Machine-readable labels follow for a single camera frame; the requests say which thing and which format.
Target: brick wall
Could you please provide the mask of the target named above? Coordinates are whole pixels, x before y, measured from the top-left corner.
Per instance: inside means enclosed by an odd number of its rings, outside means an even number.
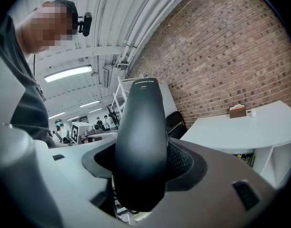
[[[183,0],[129,76],[140,74],[168,83],[188,127],[237,103],[291,107],[291,41],[263,0]]]

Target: white cup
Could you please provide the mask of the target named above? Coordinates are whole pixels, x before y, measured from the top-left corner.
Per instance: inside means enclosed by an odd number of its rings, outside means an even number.
[[[256,111],[255,108],[251,109],[251,117],[256,117]]]

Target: black cord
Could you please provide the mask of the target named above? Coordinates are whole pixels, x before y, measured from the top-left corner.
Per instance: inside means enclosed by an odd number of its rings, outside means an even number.
[[[36,54],[33,55],[33,75],[36,78],[36,73],[35,73],[35,60],[36,60]]]

